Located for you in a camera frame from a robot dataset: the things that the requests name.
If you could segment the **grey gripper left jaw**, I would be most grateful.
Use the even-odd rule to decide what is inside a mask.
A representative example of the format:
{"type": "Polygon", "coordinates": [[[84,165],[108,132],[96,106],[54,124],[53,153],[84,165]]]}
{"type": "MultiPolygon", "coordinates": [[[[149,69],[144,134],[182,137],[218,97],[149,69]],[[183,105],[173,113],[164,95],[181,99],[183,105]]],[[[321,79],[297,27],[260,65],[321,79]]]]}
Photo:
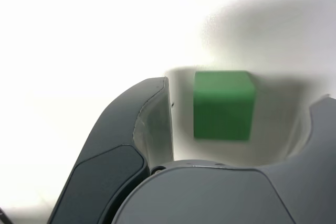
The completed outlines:
{"type": "Polygon", "coordinates": [[[111,223],[151,170],[172,160],[169,80],[149,78],[127,89],[101,113],[49,223],[111,223]]]}

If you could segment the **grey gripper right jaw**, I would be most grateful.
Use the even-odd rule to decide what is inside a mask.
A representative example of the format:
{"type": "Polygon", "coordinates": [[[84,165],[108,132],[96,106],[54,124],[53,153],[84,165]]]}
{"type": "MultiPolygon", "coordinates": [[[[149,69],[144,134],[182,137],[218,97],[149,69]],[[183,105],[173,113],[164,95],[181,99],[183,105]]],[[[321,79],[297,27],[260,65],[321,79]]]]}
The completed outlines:
{"type": "Polygon", "coordinates": [[[188,162],[142,182],[114,223],[335,223],[335,99],[310,108],[296,155],[256,167],[188,162]]]}

